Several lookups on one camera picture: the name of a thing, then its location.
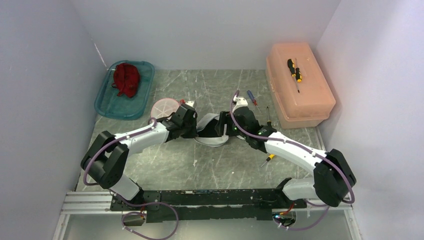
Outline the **white mesh blue zip laundry bag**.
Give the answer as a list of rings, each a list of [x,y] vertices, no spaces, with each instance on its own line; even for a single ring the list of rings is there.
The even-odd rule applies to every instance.
[[[229,111],[222,111],[220,114],[207,113],[196,125],[197,136],[194,140],[209,147],[221,147],[230,137],[237,137],[245,140],[238,130],[232,128],[232,119]]]

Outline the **black bra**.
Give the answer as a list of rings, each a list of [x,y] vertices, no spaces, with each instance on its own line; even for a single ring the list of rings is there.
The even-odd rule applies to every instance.
[[[200,138],[217,138],[219,137],[215,131],[215,126],[218,120],[212,119],[208,123],[198,123],[197,125],[197,136]]]

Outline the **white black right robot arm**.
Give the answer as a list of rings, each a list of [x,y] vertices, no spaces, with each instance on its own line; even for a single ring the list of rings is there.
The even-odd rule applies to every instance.
[[[206,128],[216,137],[241,136],[251,148],[288,160],[311,175],[304,179],[288,177],[274,189],[276,203],[282,208],[305,199],[319,199],[338,207],[353,193],[357,181],[339,150],[322,151],[292,140],[269,123],[259,124],[248,107],[222,111]]]

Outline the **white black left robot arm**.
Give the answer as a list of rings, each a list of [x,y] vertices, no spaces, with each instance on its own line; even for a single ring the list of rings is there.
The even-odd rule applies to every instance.
[[[170,118],[151,118],[151,123],[145,127],[120,134],[101,132],[81,161],[83,183],[110,190],[123,198],[129,209],[139,209],[144,203],[144,191],[124,175],[128,157],[150,146],[178,138],[194,138],[198,116],[195,107],[194,101],[188,101]]]

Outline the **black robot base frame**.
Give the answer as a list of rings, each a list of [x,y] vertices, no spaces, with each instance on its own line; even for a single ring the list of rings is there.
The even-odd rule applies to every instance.
[[[179,219],[223,220],[256,219],[268,221],[279,212],[304,209],[302,199],[290,200],[283,193],[283,180],[276,188],[145,190],[143,197],[127,203],[113,196],[112,212],[145,211],[147,223]]]

